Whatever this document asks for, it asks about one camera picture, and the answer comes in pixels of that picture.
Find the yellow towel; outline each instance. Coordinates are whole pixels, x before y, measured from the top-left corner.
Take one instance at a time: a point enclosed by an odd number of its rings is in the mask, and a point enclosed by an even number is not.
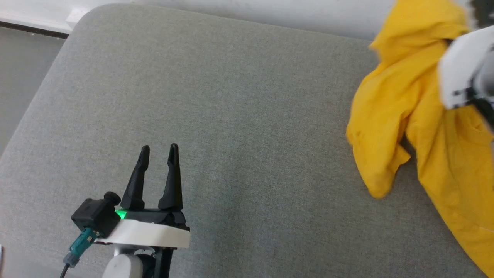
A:
[[[369,192],[383,198],[410,158],[399,144],[406,134],[439,214],[494,277],[493,137],[473,107],[445,110],[438,88],[444,39],[466,32],[464,12],[450,0],[398,0],[370,46],[380,64],[355,94],[346,135]]]

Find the couch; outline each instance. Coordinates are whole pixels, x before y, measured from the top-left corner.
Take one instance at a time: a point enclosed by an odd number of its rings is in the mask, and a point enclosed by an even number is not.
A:
[[[189,249],[170,277],[483,277],[417,181],[385,199],[345,138],[370,42],[110,4],[69,36],[0,160],[2,277],[57,277],[86,198],[122,194],[151,148],[156,207],[180,146]],[[94,245],[67,277],[100,277]]]

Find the floor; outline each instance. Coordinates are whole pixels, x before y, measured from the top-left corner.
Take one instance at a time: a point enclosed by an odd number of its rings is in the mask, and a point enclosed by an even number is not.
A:
[[[0,27],[0,155],[64,42]]]

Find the green led light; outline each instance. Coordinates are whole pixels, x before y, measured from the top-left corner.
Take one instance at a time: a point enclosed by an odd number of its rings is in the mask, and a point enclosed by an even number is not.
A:
[[[120,216],[120,219],[124,219],[127,214],[127,211],[125,210],[116,210],[115,212]]]

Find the robotic arm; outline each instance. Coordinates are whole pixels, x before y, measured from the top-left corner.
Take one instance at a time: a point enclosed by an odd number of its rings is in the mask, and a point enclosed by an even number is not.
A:
[[[65,268],[73,268],[82,253],[93,243],[112,244],[115,256],[107,265],[103,278],[168,278],[173,251],[188,248],[190,228],[181,212],[182,183],[177,144],[168,155],[168,177],[158,208],[144,208],[142,200],[144,174],[149,164],[149,146],[142,148],[122,201],[107,192],[104,199],[86,199],[72,215],[82,231],[64,258]],[[120,204],[122,209],[115,210]],[[151,255],[136,254],[149,250]]]
[[[494,131],[494,26],[458,37],[439,62],[446,109],[474,105]]]

